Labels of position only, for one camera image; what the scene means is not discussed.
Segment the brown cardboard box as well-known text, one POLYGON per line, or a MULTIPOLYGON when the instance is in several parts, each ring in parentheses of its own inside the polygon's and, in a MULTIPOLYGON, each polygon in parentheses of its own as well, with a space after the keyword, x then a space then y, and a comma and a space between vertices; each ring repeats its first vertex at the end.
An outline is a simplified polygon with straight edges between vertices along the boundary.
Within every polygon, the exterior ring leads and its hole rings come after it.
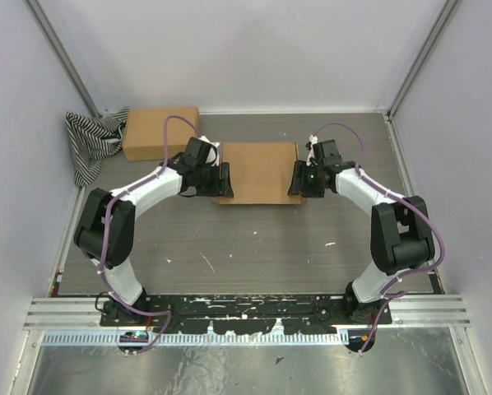
MULTIPOLYGON (((163 160, 165 158, 164 125, 170 115, 187 119, 198 128, 198 107, 130 109, 123 138, 123 154, 128 161, 163 160)), ((183 120, 167 123, 168 157, 184 151, 190 137, 197 134, 183 120)))

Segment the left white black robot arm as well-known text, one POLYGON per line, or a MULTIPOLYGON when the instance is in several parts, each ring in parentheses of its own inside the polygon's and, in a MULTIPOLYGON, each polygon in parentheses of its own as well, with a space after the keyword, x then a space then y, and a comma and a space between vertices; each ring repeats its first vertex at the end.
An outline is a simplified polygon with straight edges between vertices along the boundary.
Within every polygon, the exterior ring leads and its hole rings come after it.
POLYGON ((130 261, 137 219, 190 188, 197 197, 232 198, 230 165, 220 159, 219 146, 204 136, 192 137, 183 152, 149 174, 120 188, 96 188, 87 196, 73 243, 95 265, 109 302, 127 325, 136 327, 165 315, 151 311, 130 261))

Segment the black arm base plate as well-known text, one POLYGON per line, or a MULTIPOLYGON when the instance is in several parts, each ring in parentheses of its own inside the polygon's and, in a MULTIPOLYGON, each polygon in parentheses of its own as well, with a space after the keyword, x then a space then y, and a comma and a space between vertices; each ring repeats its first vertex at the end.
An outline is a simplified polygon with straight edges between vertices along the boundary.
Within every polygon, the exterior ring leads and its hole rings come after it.
POLYGON ((335 333, 339 325, 368 325, 374 321, 390 324, 391 314, 377 316, 382 304, 374 302, 362 314, 348 314, 339 295, 149 295, 143 307, 152 313, 168 312, 167 317, 147 317, 127 311, 106 300, 101 312, 102 327, 148 327, 166 334, 224 335, 267 334, 279 323, 285 335, 335 333))

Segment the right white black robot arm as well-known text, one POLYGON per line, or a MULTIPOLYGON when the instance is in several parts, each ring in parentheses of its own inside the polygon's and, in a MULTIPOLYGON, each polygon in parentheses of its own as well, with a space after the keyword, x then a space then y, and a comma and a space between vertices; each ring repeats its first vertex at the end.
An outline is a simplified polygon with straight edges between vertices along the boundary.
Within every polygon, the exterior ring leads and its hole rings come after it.
POLYGON ((334 140, 312 135, 309 155, 294 165, 290 196, 322 198, 331 190, 351 200, 370 218, 372 261, 350 282, 341 311, 353 324, 363 324, 380 309, 392 280, 418 269, 435 255, 427 206, 421 197, 404 197, 370 178, 354 161, 344 161, 334 140))

